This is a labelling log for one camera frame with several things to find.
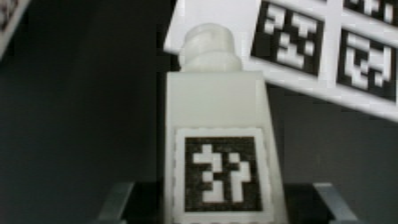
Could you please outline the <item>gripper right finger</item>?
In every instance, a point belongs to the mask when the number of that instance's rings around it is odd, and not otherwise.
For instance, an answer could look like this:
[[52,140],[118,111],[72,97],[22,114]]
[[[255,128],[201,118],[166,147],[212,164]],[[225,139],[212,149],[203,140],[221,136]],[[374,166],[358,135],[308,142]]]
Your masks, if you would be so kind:
[[335,185],[328,182],[313,184],[322,201],[333,214],[329,224],[368,224],[358,217]]

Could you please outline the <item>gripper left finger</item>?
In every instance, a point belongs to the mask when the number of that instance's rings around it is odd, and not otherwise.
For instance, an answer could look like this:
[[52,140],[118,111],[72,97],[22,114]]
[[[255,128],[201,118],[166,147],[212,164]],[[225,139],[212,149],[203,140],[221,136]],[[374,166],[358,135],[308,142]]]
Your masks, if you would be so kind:
[[118,183],[105,198],[97,219],[88,224],[129,224],[123,218],[136,183]]

